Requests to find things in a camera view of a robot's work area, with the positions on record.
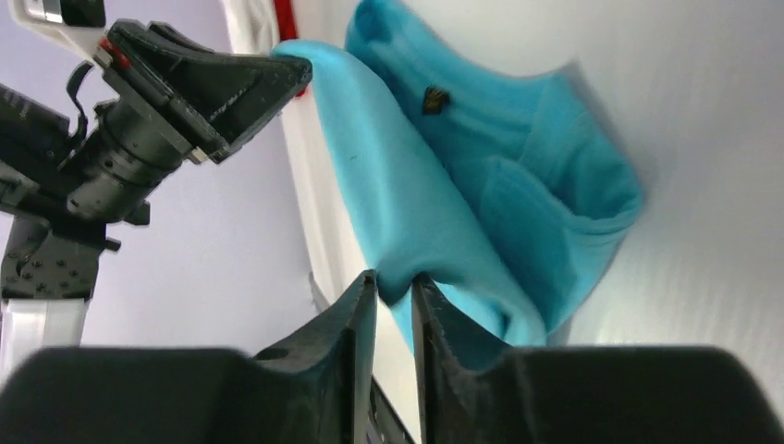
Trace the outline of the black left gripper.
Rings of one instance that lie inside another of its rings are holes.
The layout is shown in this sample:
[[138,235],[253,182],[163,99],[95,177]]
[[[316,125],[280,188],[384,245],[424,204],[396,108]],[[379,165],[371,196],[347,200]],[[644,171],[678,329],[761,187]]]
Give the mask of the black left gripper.
[[127,83],[95,107],[88,136],[2,87],[2,211],[52,224],[146,225],[148,196],[190,147],[224,162],[312,78],[304,58],[216,52],[163,22],[121,19],[106,40]]

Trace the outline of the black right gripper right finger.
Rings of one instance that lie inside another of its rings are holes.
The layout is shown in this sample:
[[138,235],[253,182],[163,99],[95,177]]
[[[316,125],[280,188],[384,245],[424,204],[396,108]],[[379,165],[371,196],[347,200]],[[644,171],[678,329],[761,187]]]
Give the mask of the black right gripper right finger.
[[426,443],[779,443],[750,372],[717,348],[517,348],[411,287]]

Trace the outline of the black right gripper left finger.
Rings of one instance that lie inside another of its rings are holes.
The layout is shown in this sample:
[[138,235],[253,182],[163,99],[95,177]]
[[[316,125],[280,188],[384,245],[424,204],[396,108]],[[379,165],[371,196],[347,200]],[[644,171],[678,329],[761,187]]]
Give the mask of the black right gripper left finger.
[[249,356],[229,349],[51,348],[1,394],[5,443],[362,443],[376,276]]

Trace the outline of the turquoise t-shirt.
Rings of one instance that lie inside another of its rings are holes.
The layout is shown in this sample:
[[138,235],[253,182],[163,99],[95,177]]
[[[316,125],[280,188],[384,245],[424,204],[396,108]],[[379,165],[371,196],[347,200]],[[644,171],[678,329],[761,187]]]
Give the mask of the turquoise t-shirt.
[[362,1],[312,64],[342,201],[406,341],[410,284],[513,346],[542,346],[596,286],[643,208],[631,163],[569,80],[512,78],[457,55],[398,1]]

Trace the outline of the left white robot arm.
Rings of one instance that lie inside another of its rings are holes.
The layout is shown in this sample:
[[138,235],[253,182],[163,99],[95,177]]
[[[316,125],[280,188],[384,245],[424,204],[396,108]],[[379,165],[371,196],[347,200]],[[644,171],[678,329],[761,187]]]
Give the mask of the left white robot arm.
[[231,55],[162,22],[119,20],[72,72],[99,70],[116,98],[76,121],[1,91],[1,373],[80,343],[110,225],[147,226],[149,195],[185,162],[226,161],[310,82],[295,56]]

